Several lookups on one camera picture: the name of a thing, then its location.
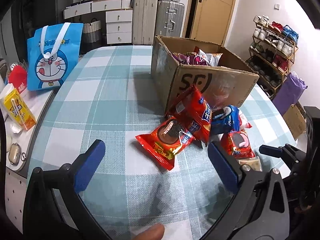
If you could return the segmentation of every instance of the yellow juice box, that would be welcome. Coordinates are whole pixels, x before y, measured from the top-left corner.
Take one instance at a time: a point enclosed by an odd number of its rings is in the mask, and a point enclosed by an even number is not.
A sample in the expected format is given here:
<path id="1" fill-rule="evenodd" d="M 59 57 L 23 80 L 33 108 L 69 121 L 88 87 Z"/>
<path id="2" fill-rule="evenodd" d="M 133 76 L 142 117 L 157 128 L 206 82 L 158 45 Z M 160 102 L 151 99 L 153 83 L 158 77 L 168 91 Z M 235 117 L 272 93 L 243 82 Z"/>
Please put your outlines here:
<path id="1" fill-rule="evenodd" d="M 28 131 L 36 124 L 36 118 L 22 100 L 16 88 L 4 98 L 4 106 L 10 113 L 12 120 L 16 121 L 23 130 Z"/>

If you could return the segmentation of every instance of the silver suitcase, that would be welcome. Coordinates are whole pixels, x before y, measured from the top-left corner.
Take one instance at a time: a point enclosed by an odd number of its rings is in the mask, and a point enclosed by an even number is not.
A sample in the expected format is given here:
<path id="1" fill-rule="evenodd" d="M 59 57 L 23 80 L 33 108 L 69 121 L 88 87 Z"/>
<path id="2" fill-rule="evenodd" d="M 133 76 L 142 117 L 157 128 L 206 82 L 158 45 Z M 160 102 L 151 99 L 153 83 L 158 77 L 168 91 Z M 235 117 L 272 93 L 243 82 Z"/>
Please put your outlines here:
<path id="1" fill-rule="evenodd" d="M 155 36 L 158 0 L 134 0 L 132 44 L 152 45 Z"/>
<path id="2" fill-rule="evenodd" d="M 175 1 L 159 1 L 155 35 L 180 37 L 184 4 Z"/>

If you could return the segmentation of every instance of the barcode label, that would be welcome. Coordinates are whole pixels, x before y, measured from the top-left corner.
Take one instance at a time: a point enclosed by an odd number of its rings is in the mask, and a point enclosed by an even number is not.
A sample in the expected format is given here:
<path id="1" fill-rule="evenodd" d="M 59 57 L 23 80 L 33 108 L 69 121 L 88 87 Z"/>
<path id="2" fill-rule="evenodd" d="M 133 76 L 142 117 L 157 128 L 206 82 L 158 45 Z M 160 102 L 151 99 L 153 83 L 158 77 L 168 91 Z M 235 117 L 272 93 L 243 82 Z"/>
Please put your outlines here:
<path id="1" fill-rule="evenodd" d="M 183 105 L 182 101 L 180 101 L 180 103 L 178 103 L 176 105 L 176 111 L 178 114 L 180 114 L 183 110 L 184 110 L 184 105 Z"/>

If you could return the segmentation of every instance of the red sneaker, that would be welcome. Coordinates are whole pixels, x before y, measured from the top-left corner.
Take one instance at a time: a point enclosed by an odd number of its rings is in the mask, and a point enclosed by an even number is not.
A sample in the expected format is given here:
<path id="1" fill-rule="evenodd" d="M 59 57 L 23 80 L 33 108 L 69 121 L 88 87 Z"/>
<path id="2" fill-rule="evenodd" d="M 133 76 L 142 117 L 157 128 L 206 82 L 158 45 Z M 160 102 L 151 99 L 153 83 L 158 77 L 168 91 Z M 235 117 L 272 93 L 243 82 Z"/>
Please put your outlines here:
<path id="1" fill-rule="evenodd" d="M 275 57 L 273 59 L 273 62 L 272 62 L 274 67 L 278 67 L 280 65 L 280 63 L 281 63 L 281 59 L 280 58 L 281 57 L 279 55 L 275 55 Z"/>
<path id="2" fill-rule="evenodd" d="M 288 69 L 288 61 L 285 60 L 283 57 L 280 57 L 280 64 L 278 65 L 278 70 L 281 71 L 281 73 L 284 73 Z"/>
<path id="3" fill-rule="evenodd" d="M 283 26 L 280 23 L 272 22 L 272 24 L 269 24 L 268 27 L 279 33 L 283 31 Z"/>

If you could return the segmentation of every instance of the wooden door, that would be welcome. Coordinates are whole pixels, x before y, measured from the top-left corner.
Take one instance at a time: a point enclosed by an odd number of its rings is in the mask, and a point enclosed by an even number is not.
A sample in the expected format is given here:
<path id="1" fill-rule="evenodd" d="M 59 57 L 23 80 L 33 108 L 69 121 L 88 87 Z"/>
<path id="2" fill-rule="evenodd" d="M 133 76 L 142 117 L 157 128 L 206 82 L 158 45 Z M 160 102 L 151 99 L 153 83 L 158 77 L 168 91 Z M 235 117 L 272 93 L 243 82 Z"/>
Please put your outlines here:
<path id="1" fill-rule="evenodd" d="M 197 0 L 191 38 L 222 44 L 229 29 L 234 0 Z"/>

